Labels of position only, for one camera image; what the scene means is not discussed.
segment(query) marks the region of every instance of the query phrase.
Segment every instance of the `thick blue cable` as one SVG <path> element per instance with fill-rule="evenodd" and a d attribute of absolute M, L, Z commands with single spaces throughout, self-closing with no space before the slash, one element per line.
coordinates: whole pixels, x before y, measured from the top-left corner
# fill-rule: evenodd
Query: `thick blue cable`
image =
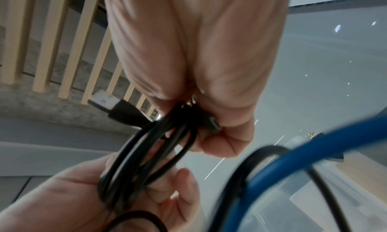
<path fill-rule="evenodd" d="M 222 232 L 235 232 L 255 200 L 296 171 L 326 157 L 387 139 L 387 115 L 361 121 L 314 139 L 266 166 L 246 185 L 236 200 Z"/>

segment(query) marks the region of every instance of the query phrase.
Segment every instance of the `skin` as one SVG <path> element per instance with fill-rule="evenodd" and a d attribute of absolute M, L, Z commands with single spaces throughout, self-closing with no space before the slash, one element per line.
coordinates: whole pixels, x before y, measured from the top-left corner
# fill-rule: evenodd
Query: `skin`
<path fill-rule="evenodd" d="M 253 140 L 253 112 L 267 84 L 289 0 L 105 0 L 109 29 L 125 74 L 163 115 L 194 100 L 223 126 L 199 128 L 195 150 L 235 157 Z M 0 231 L 101 231 L 115 214 L 97 194 L 116 154 L 67 169 L 0 213 Z M 177 191 L 178 196 L 171 198 Z M 188 169 L 171 170 L 146 188 L 134 210 L 179 231 L 200 205 Z M 131 220 L 118 231 L 155 231 Z"/>

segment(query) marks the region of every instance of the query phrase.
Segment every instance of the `micro usb connector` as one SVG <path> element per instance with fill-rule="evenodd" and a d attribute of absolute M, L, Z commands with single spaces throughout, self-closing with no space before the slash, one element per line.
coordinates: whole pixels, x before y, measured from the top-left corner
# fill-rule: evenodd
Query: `micro usb connector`
<path fill-rule="evenodd" d="M 101 90 L 90 97 L 88 103 L 107 112 L 109 118 L 134 128 L 143 128 L 152 120 L 129 102 Z"/>

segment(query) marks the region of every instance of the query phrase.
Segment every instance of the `wooden railing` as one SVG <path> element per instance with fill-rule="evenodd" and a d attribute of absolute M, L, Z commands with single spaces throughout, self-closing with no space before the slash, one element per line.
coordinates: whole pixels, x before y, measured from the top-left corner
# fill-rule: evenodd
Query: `wooden railing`
<path fill-rule="evenodd" d="M 32 86 L 32 90 L 35 92 L 42 93 L 48 89 L 56 56 L 58 54 L 67 10 L 69 8 L 69 1 L 70 0 L 50 0 L 42 37 L 41 50 L 37 62 L 36 74 Z M 72 90 L 79 63 L 85 49 L 90 27 L 94 21 L 98 1 L 99 0 L 85 0 L 59 89 L 59 98 L 68 98 Z M 2 83 L 10 85 L 15 84 L 23 73 L 34 2 L 35 0 L 9 0 L 3 54 L 4 59 L 0 74 Z M 83 94 L 82 101 L 80 102 L 84 105 L 87 105 L 87 100 L 93 93 L 111 42 L 112 40 L 109 28 L 107 28 Z M 120 62 L 118 62 L 106 89 L 108 93 L 112 94 L 122 70 L 123 68 Z M 134 89 L 134 86 L 130 84 L 124 96 L 125 100 L 129 100 Z M 145 100 L 145 96 L 141 95 L 136 107 L 141 109 Z M 145 114 L 150 117 L 153 111 L 154 106 L 149 104 L 149 106 L 145 109 Z"/>

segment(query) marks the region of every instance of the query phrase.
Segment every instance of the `hand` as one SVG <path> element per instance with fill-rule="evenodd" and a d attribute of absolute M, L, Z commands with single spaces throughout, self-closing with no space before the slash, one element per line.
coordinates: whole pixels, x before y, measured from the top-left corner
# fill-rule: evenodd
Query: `hand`
<path fill-rule="evenodd" d="M 1 232 L 96 232 L 116 215 L 99 200 L 97 184 L 116 153 L 67 169 L 0 213 Z M 177 191 L 179 195 L 170 198 Z M 171 170 L 142 192 L 132 210 L 157 215 L 168 231 L 188 224 L 200 205 L 198 184 L 188 169 Z M 128 220 L 122 232 L 157 231 L 144 220 Z"/>
<path fill-rule="evenodd" d="M 288 0 L 105 0 L 117 55 L 131 83 L 162 114 L 195 96 L 223 131 L 199 129 L 198 147 L 238 155 L 254 138 Z"/>

